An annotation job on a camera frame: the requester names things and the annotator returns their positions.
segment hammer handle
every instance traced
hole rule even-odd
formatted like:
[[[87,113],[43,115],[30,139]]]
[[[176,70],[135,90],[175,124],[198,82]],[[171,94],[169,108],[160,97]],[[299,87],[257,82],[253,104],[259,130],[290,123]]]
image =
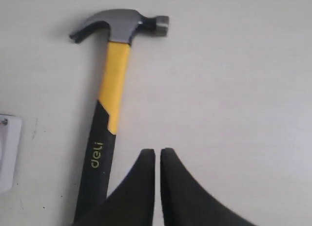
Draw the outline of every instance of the hammer handle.
[[[130,45],[109,42],[84,158],[74,222],[106,199]]]

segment yellow handle section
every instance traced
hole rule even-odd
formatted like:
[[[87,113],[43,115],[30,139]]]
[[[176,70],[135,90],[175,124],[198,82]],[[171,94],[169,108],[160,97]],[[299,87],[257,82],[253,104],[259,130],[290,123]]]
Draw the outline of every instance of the yellow handle section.
[[[118,42],[108,43],[106,66],[98,100],[109,114],[108,130],[112,134],[117,133],[129,52],[129,44]]]

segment white surface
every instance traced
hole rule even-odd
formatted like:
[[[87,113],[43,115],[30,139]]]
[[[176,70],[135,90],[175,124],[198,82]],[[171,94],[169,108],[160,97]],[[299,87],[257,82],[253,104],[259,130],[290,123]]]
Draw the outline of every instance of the white surface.
[[[7,119],[7,125],[0,125],[0,193],[13,185],[16,157],[18,154],[21,119],[0,115],[0,121]]]
[[[101,69],[96,37],[75,45],[67,35],[94,12],[126,7],[169,15],[171,27],[168,38],[134,41],[110,192],[141,149],[173,147],[206,190],[248,220],[310,226],[311,4],[0,0],[0,111],[25,121],[0,225],[71,223]]]

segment hammer head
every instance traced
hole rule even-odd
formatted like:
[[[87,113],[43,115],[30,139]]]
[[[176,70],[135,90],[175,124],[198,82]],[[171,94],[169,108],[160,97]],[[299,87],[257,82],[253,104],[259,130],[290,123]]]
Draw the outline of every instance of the hammer head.
[[[80,43],[97,29],[108,28],[110,41],[131,44],[138,31],[145,31],[155,36],[166,36],[168,27],[167,16],[147,18],[136,10],[112,9],[89,17],[69,37],[76,43]]]

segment claw hammer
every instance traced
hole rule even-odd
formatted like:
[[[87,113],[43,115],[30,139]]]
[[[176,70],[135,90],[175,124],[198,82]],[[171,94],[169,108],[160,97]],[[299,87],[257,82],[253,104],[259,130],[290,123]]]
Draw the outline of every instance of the claw hammer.
[[[82,42],[98,29],[110,30],[105,71],[84,158],[74,222],[106,199],[118,116],[132,39],[139,31],[166,36],[168,16],[147,18],[136,10],[112,9],[94,14],[70,38]]]

